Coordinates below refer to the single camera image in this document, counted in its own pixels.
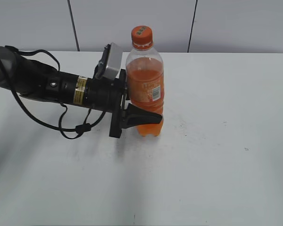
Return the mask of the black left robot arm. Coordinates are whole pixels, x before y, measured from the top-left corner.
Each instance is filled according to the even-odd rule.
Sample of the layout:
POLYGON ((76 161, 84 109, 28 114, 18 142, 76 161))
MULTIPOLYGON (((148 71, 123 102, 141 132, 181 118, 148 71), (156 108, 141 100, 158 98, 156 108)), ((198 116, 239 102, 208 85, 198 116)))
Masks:
POLYGON ((24 106, 22 98, 98 110, 102 116, 111 113, 109 136, 119 138, 123 129, 162 121, 159 113, 125 103, 129 96, 126 72, 121 69, 122 53, 117 44, 107 44, 93 77, 88 78, 33 60, 37 51, 0 46, 0 87, 12 92, 32 120, 35 117, 24 106))

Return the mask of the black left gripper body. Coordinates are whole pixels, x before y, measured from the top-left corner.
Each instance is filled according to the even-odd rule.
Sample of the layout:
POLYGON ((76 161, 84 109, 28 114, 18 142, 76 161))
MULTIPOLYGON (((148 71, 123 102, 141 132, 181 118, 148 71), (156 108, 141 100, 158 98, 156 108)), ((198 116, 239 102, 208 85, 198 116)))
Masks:
POLYGON ((106 113, 111 113, 109 136, 119 138, 122 133, 122 101, 126 97, 126 72, 120 71, 118 78, 109 81, 88 78, 85 86, 85 107, 101 111, 100 117, 91 124, 91 128, 98 125, 106 113))

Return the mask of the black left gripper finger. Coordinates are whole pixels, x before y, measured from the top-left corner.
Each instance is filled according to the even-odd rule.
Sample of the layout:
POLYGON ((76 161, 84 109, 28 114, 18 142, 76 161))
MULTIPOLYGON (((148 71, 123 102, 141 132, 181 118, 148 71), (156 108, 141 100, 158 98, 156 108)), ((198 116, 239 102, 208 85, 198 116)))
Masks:
POLYGON ((162 115, 140 109, 128 104, 124 115, 124 128, 131 128, 139 125, 160 124, 162 115))

